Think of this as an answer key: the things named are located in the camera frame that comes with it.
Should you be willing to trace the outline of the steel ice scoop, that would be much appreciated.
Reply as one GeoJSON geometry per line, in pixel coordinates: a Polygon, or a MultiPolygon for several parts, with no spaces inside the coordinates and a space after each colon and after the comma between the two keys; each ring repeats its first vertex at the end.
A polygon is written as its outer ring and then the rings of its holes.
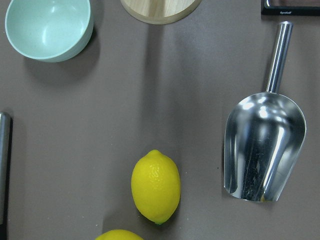
{"type": "Polygon", "coordinates": [[[279,94],[292,29],[278,24],[265,90],[241,100],[226,122],[224,188],[238,199],[277,201],[306,137],[302,110],[279,94]]]}

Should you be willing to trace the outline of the wooden cup tree stand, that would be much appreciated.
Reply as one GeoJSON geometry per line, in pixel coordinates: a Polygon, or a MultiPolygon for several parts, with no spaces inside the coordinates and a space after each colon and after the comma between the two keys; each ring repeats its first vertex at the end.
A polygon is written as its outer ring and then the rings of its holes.
{"type": "Polygon", "coordinates": [[[191,14],[201,0],[121,0],[135,19],[153,25],[171,24],[191,14]]]}

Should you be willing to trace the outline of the whole yellow lemon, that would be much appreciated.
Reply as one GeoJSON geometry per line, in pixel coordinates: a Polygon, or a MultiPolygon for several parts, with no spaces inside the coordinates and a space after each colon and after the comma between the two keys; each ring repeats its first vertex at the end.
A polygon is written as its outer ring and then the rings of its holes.
{"type": "Polygon", "coordinates": [[[143,238],[128,230],[113,229],[99,235],[95,240],[143,240],[143,238]]]}
{"type": "Polygon", "coordinates": [[[153,149],[134,166],[131,193],[138,211],[161,225],[176,211],[181,196],[180,174],[175,162],[153,149]]]}

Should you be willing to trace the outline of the mint green bowl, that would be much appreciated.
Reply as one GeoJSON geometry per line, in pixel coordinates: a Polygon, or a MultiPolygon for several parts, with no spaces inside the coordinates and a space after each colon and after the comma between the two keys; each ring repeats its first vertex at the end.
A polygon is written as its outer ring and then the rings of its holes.
{"type": "Polygon", "coordinates": [[[12,0],[5,15],[11,46],[24,57],[47,63],[78,55],[93,28],[88,0],[12,0]]]}

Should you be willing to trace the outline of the steel muddler black tip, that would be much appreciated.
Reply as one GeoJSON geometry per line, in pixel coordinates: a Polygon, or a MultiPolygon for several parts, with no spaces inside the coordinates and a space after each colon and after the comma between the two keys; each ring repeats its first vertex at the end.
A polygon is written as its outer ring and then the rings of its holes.
{"type": "Polygon", "coordinates": [[[0,239],[8,238],[8,198],[10,179],[10,158],[12,142],[12,118],[7,112],[0,112],[0,239]]]}

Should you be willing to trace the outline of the black metal tray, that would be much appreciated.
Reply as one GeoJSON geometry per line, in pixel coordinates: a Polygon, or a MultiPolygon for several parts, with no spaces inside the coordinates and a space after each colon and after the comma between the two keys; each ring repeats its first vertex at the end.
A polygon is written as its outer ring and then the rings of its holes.
{"type": "Polygon", "coordinates": [[[319,16],[320,0],[261,0],[261,14],[270,16],[319,16]]]}

